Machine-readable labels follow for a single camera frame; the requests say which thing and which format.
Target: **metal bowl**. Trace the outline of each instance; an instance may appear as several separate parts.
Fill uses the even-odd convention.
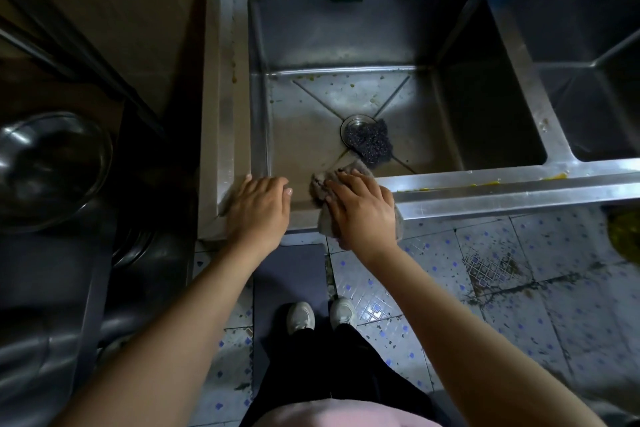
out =
[[[0,230],[32,232],[73,216],[107,178],[107,131],[71,112],[0,126]]]

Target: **gray rag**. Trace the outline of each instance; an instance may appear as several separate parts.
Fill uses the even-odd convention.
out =
[[[320,210],[320,217],[318,218],[318,231],[325,236],[340,239],[340,229],[338,225],[333,221],[331,216],[331,211],[329,211],[329,206],[324,201],[327,196],[331,196],[332,199],[338,200],[338,197],[335,196],[333,191],[324,185],[324,181],[335,181],[337,183],[342,184],[338,179],[336,172],[343,171],[351,174],[351,171],[356,169],[359,172],[362,172],[365,176],[373,177],[369,168],[363,164],[360,159],[354,160],[351,164],[345,165],[344,167],[338,167],[333,171],[327,172],[318,172],[311,177],[311,186],[310,192],[311,196],[323,202],[322,209]],[[401,240],[403,235],[403,218],[400,212],[398,211],[397,206],[395,206],[396,210],[396,240]]]

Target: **white sneaker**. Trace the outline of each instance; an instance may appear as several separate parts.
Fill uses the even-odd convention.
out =
[[[353,303],[346,297],[338,297],[337,300],[331,304],[331,310],[329,311],[329,321],[333,329],[337,328],[341,324],[350,324],[356,326],[356,309],[353,307]]]
[[[287,332],[291,335],[300,329],[314,329],[316,316],[314,310],[306,302],[296,302],[289,308],[287,314]]]

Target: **tiled floor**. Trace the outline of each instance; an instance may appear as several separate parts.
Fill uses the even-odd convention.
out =
[[[352,252],[316,233],[285,236],[282,242],[312,243],[326,243],[335,290],[353,300],[358,331],[418,388],[441,390],[402,311]],[[640,268],[612,249],[597,206],[405,222],[399,246],[476,316],[572,388],[637,409],[632,404],[640,398]],[[198,245],[194,275],[214,248]],[[250,404],[252,306],[249,283],[189,425],[236,427]]]

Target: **black pants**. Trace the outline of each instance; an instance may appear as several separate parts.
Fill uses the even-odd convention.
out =
[[[389,368],[356,329],[328,331],[302,329],[287,338],[240,427],[274,408],[325,398],[370,401],[435,420],[429,397]]]

